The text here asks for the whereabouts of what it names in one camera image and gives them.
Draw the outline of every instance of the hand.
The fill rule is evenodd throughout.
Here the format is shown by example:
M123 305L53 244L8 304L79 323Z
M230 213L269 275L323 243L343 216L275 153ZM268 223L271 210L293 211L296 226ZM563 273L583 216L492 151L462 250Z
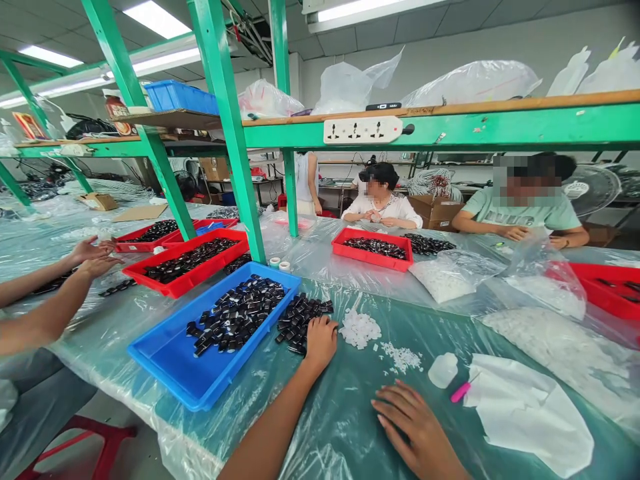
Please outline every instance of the hand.
M380 223L382 223L385 227L397 227L398 222L400 222L400 220L393 217L387 217L380 220Z
M558 250L562 250L569 246L569 239L566 237L556 237L555 235L552 235L549 237L549 242L553 248Z
M372 400L371 404L382 414L378 420L407 466L420 480L470 479L424 399L404 382L395 382L376 392L386 402ZM396 427L407 435L409 444Z
M73 261L74 267L80 265L85 260L104 257L115 250L115 242L113 240L102 241L98 246L92 245L96 240L98 240L98 236L94 235L89 239L82 240L82 242L74 247L69 254L69 258Z
M307 327L307 356L304 359L320 375L333 358L338 342L338 324L327 315L316 317Z
M124 262L114 257L101 257L97 259L85 260L82 265L78 267L78 270L74 273L74 275L76 273L80 275L88 274L91 278L91 281L93 281L96 278L104 275L106 272L111 270L112 267L118 264L122 265L124 264Z
M524 239L529 232L529 229L522 225L502 225L497 228L496 233L501 237L504 237L513 241L520 241Z

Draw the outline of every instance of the blue plastic tray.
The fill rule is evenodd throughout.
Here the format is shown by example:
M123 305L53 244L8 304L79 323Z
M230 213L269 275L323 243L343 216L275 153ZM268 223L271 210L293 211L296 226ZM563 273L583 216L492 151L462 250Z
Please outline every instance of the blue plastic tray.
M215 95L176 80L162 80L145 85L156 111L184 108L187 110L219 115Z
M236 288L254 273L282 284L287 290L285 297L239 351L219 353L212 347L200 358L195 358L195 339L185 334L187 323L197 322L202 312L210 309L226 291ZM166 386L189 410L211 410L293 300L300 283L298 277L249 262L134 340L127 350L142 368Z
M212 224L207 225L206 227L198 228L198 230L195 231L195 234L199 237L200 235L209 233L212 230L216 230L218 228L224 228L224 227L225 227L225 224L222 222L213 222Z

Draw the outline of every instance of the worker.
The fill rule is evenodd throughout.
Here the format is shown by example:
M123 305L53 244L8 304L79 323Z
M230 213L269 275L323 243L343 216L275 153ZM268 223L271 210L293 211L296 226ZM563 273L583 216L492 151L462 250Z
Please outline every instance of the worker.
M371 158L366 162L365 168L375 165L377 162L375 160L375 155L372 155ZM352 189L358 189L358 195L364 195L367 192L367 182L360 180L360 175L353 179L351 182Z
M338 324L326 315L309 322L307 356L231 454L218 480L275 480L307 396L337 348ZM387 438L420 480L470 480L424 399L400 380L382 387L371 405Z
M408 198L393 191L399 177L392 164L370 165L359 176L367 184L367 194L356 197L342 214L342 220L368 220L380 222L385 227L404 229L422 227L422 217L415 212Z
M295 198L298 213L302 215L322 214L318 199L318 157L308 151L295 153Z
M0 285L0 308L78 267L34 310L0 321L0 478L22 473L96 392L44 346L56 341L84 302L91 282L121 260L97 237L58 262Z
M589 234L571 202L560 191L572 176L575 160L554 152L526 158L507 168L504 187L486 187L473 194L451 222L466 233L494 233L519 242L534 227L545 227L556 249L580 247Z

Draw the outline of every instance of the electrical outlet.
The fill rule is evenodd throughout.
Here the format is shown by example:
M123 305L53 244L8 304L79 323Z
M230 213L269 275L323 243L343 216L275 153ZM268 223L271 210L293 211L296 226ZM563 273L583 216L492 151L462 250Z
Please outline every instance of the electrical outlet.
M80 143L70 143L68 145L62 145L60 148L60 155L68 155L70 157L90 157L93 155L93 152L95 152L95 149Z
M390 143L402 135L398 117L364 117L326 120L324 141L332 145Z

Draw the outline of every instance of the red plastic tray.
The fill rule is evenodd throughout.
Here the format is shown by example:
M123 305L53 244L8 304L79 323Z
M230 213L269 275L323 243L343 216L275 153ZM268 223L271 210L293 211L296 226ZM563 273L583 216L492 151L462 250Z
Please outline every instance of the red plastic tray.
M626 281L640 283L640 269L590 263L570 265L587 292L590 303L618 318L640 321L640 303L622 298L622 295L626 295L640 299L640 293L625 285ZM611 282L615 287L608 287L597 279Z
M391 257L386 257L378 253L371 253L368 251L356 249L353 247L347 247L343 245L346 240L350 238L370 238L376 240L383 240L398 247L404 249L407 252L408 260L398 260ZM333 245L333 252L336 255L342 255L343 257L349 257L356 260L365 261L374 265L380 265L398 271L407 271L413 264L413 252L411 251L411 240L405 237L394 237L393 235L387 235L386 233L374 233L365 230L356 230L351 228L344 228L342 232L338 234L336 238L331 242Z
M206 227L212 223L224 223L225 224L225 228L231 228L232 226L234 226L236 223L238 223L238 219L205 219L205 220L194 220L193 221L193 228L195 228L196 230L198 230L198 228L202 228L202 227ZM176 245L181 245L183 244L185 241L182 238L182 232L180 232L180 230L170 233L168 234L166 237L163 237L163 242L162 242L162 246L164 248L171 248L171 247L175 247Z
M176 278L176 280L170 283L160 283L156 280L152 280L145 275L145 267L151 267L154 265L160 265L162 262L178 258L183 253L193 250L194 248L214 240L216 238L228 238L231 240L240 240L231 248L224 250L224 252L216 255L214 258L207 260L206 262L198 265L190 272ZM249 250L249 241L247 240L247 234L243 231L217 229L206 233L200 237L183 242L180 245L166 250L162 253L158 253L146 260L142 260L138 263L128 266L122 270L122 273L130 276L138 284L144 285L152 290L160 292L162 295L171 298L178 298L184 295L186 292L194 288L196 285L204 282L218 270L226 267L232 261L236 260L240 255Z
M127 243L127 240L132 240L132 239L136 239L138 237L140 237L140 235L142 235L144 232L146 232L147 230L149 230L152 226L154 226L154 224L156 222L153 222L151 225L149 225L148 227L144 227L141 228L140 230L136 230L135 232L131 232L128 233L126 235L123 235L122 237L118 237L115 240L115 250L117 252L146 252L146 251L153 251L154 248L156 247L160 247L170 235L174 235L176 232L178 232L178 234L180 234L180 230L176 230L174 232L168 233L166 234L164 237L158 238L158 240L156 241L152 241L152 242L136 242L136 243Z

